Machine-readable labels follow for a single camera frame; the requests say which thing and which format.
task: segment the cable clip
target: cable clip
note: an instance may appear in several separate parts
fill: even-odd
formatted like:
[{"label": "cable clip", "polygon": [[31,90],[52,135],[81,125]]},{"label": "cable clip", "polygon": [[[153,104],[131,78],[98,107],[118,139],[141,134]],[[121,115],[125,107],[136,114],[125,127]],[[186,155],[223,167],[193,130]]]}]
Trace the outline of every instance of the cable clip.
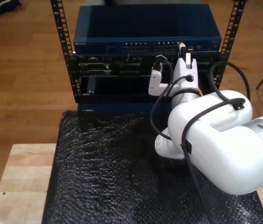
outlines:
[{"label": "cable clip", "polygon": [[187,139],[180,146],[183,150],[187,150],[189,154],[192,154],[192,144]]},{"label": "cable clip", "polygon": [[232,103],[232,106],[234,108],[235,111],[238,111],[238,110],[241,110],[244,108],[243,106],[244,102],[235,102],[235,103]]}]

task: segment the shoe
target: shoe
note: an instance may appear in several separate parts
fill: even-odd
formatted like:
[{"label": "shoe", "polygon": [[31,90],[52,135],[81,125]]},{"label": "shoe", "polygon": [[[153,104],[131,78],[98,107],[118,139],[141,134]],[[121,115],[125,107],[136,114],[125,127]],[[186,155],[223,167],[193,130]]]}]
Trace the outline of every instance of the shoe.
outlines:
[{"label": "shoe", "polygon": [[21,6],[19,0],[0,0],[0,15],[14,11],[17,6]]}]

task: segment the wooden table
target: wooden table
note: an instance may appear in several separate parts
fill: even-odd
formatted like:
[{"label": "wooden table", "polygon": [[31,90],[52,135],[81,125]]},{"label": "wooden table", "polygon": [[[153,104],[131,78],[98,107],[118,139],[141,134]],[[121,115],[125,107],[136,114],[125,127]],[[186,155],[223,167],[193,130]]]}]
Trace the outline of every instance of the wooden table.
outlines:
[{"label": "wooden table", "polygon": [[[40,224],[56,144],[13,145],[0,183],[0,221]],[[263,204],[263,188],[258,190]]]}]

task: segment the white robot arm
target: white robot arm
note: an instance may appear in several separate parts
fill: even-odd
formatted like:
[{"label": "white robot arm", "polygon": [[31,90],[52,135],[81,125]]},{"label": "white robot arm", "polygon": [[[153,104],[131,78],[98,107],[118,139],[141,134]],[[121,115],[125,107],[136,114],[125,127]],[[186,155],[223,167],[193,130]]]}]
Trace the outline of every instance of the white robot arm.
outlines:
[{"label": "white robot arm", "polygon": [[[167,158],[183,159],[181,136],[187,123],[202,111],[223,102],[215,92],[202,97],[188,92],[174,95],[178,90],[198,89],[195,60],[191,67],[182,58],[178,60],[173,80],[184,75],[190,75],[193,81],[182,79],[172,88],[173,93],[170,95],[174,96],[173,110],[169,116],[168,128],[162,132],[172,140],[161,135],[155,140],[156,152]],[[152,85],[153,79],[152,75],[150,87],[155,88],[154,93],[157,93],[157,84]],[[186,136],[191,145],[189,156],[192,163],[221,190],[243,195],[263,186],[263,117],[252,120],[251,103],[241,93],[221,93],[228,99],[245,99],[244,108],[235,110],[228,104],[194,122]]]}]

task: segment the wooden floor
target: wooden floor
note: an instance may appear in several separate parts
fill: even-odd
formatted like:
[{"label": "wooden floor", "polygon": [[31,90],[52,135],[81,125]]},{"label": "wooden floor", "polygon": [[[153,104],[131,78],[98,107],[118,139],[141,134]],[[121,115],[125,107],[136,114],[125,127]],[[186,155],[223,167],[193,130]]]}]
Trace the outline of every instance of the wooden floor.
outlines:
[{"label": "wooden floor", "polygon": [[[63,0],[73,38],[81,0]],[[233,2],[206,0],[222,36]],[[249,0],[230,61],[248,77],[254,116],[263,115],[263,0]],[[227,70],[222,89],[244,92]],[[13,144],[55,143],[62,112],[76,109],[49,0],[25,0],[0,17],[0,180]]]}]

